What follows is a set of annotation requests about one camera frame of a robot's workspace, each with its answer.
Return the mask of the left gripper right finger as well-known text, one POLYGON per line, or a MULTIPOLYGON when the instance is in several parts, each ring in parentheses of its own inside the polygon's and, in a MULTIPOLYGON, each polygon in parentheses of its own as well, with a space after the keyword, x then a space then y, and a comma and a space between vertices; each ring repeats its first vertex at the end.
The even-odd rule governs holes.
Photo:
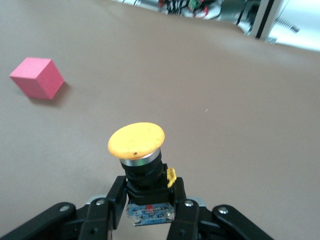
POLYGON ((222 204, 212 210, 186 196, 184 181, 173 184, 175 218, 168 240, 271 240, 272 237, 240 211, 222 204))

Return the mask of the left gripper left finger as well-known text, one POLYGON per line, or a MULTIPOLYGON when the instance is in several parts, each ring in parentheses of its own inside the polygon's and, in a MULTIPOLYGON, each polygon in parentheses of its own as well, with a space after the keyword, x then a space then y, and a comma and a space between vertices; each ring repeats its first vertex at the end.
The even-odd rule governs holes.
POLYGON ((106 196, 76 209, 60 202, 23 223, 2 240, 111 240, 126 203, 126 177, 118 176, 106 196))

